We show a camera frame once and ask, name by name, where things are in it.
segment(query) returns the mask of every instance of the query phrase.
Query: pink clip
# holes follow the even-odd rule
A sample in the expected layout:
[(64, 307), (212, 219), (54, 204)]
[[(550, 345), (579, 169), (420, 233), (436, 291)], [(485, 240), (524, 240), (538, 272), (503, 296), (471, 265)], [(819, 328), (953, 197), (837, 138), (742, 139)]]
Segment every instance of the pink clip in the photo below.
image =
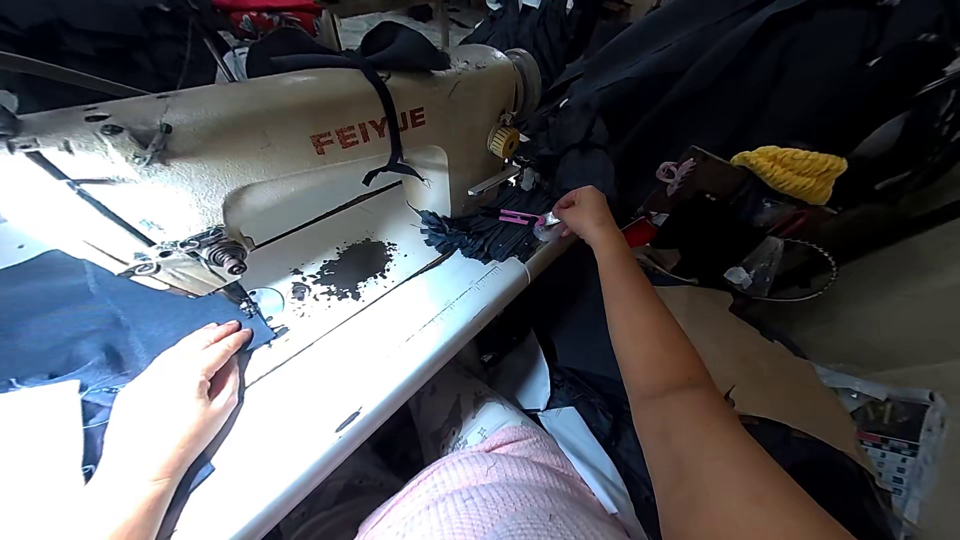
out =
[(530, 225), (529, 219), (523, 219), (525, 217), (526, 218), (532, 217), (536, 219), (537, 221), (534, 223), (534, 226), (543, 225), (544, 223), (546, 223), (542, 215), (518, 212), (515, 210), (500, 209), (500, 217), (499, 217), (500, 221), (506, 221), (509, 223), (518, 223), (519, 225)]

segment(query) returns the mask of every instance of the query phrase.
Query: navy fabric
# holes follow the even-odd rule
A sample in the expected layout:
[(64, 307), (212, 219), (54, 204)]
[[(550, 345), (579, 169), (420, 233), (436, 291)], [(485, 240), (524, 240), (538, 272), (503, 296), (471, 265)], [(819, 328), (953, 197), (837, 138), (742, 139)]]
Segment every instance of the navy fabric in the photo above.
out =
[[(248, 319), (222, 295), (191, 299), (153, 290), (47, 252), (0, 270), (0, 392), (80, 380), (89, 479), (116, 393), (190, 332), (233, 319), (253, 330), (246, 351), (275, 336), (262, 318)], [(212, 470), (204, 453), (183, 482), (192, 489)]]

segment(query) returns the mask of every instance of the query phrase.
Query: black fabric strip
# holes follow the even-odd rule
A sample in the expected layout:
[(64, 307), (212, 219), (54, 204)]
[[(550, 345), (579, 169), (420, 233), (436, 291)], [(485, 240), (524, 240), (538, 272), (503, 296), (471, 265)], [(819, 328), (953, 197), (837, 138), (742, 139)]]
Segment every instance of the black fabric strip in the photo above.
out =
[(413, 167), (400, 162), (400, 160), (403, 159), (403, 146), (400, 144), (400, 127), (396, 123), (396, 107), (394, 106), (394, 98), (390, 95), (390, 89), (387, 88), (387, 85), (380, 79), (380, 75), (373, 69), (370, 61), (361, 54), (356, 51), (342, 51), (342, 54), (352, 61), (355, 61), (361, 73), (363, 73), (364, 77), (373, 85), (373, 89), (376, 90), (376, 95), (380, 97), (380, 103), (383, 104), (383, 111), (387, 116), (387, 128), (390, 131), (390, 160), (387, 161), (386, 165), (368, 172), (363, 179), (363, 185), (370, 185), (373, 179), (384, 171), (415, 176), (419, 178), (421, 182), (425, 183), (426, 180), (424, 180)]

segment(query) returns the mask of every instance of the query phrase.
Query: yellow yarn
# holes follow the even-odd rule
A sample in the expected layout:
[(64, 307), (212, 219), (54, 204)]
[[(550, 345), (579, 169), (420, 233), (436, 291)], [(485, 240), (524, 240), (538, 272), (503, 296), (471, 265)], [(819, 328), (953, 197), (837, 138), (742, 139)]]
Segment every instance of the yellow yarn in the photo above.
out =
[(779, 146), (741, 152), (730, 163), (747, 167), (780, 193), (811, 205), (826, 204), (833, 183), (847, 170), (847, 160), (843, 158)]

